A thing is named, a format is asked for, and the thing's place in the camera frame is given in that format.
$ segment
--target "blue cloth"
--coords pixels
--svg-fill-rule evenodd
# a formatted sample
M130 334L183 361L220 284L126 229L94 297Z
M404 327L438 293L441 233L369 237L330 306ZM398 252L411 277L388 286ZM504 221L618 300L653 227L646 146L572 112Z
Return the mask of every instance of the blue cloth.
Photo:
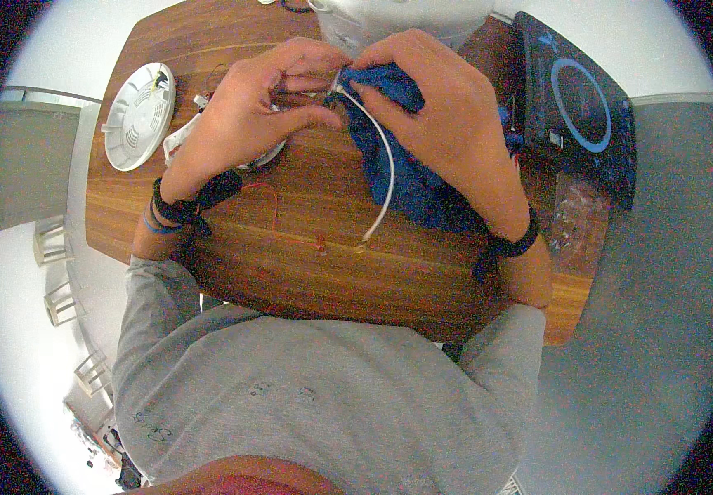
M378 88L409 113L417 113L425 105L417 83L394 63L362 71L343 69L338 82L362 104L359 94L350 85L351 81ZM345 106L350 119L349 132L356 147L362 152L364 175L373 201L383 204L390 184L390 159L381 136L371 120L349 98L339 93L333 94L331 98L337 98ZM499 113L504 126L510 115L505 108L500 108ZM412 222L424 227L450 232L488 232L486 223L461 193L422 165L401 146L391 131L384 126L382 130L387 136L395 164L391 209L403 212ZM512 153L518 153L522 144L520 134L505 134L505 145ZM485 280L490 268L486 262L487 254L484 252L481 255L472 271L472 275L480 282Z

